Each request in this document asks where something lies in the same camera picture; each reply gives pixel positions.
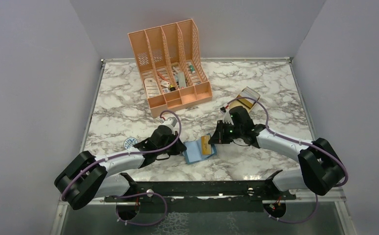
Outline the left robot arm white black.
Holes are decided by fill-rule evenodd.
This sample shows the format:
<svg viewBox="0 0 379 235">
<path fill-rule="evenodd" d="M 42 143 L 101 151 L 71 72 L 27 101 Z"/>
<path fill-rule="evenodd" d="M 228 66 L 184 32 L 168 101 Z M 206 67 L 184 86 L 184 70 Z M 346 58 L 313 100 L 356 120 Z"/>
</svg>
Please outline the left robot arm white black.
<svg viewBox="0 0 379 235">
<path fill-rule="evenodd" d="M 171 157 L 185 151 L 179 139 L 181 133 L 181 129 L 163 124 L 149 138 L 122 152 L 95 156 L 83 151 L 56 177 L 54 185 L 61 199 L 74 210 L 98 197 L 117 195 L 130 201 L 136 189 L 124 172 L 146 167 L 157 161 L 159 155 Z"/>
</svg>

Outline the blue card holder wallet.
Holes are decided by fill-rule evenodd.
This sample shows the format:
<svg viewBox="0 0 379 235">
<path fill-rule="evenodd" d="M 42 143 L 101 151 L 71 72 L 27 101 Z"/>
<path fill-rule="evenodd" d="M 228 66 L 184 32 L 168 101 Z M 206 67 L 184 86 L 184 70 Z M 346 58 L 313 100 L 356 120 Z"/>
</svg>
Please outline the blue card holder wallet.
<svg viewBox="0 0 379 235">
<path fill-rule="evenodd" d="M 214 145 L 212 147 L 211 155 L 203 155 L 201 152 L 201 138 L 196 141 L 187 141 L 184 142 L 187 150 L 183 152 L 183 156 L 185 157 L 185 161 L 187 164 L 191 165 L 194 163 L 202 162 L 207 160 L 208 158 L 217 155 L 217 149 Z"/>
</svg>

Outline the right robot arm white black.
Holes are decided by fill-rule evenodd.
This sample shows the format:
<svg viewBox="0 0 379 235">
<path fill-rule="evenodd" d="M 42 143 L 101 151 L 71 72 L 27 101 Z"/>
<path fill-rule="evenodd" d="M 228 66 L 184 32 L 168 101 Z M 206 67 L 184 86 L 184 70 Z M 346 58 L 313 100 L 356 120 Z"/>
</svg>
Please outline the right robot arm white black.
<svg viewBox="0 0 379 235">
<path fill-rule="evenodd" d="M 267 178 L 264 193 L 270 199 L 276 199 L 291 189 L 309 189 L 323 196 L 345 179 L 342 162 L 327 140 L 318 138 L 307 143 L 293 137 L 282 137 L 270 132 L 264 124 L 254 124 L 242 106 L 225 112 L 224 119 L 217 122 L 209 144 L 230 144 L 235 139 L 299 163 L 299 169 L 280 171 Z"/>
</svg>

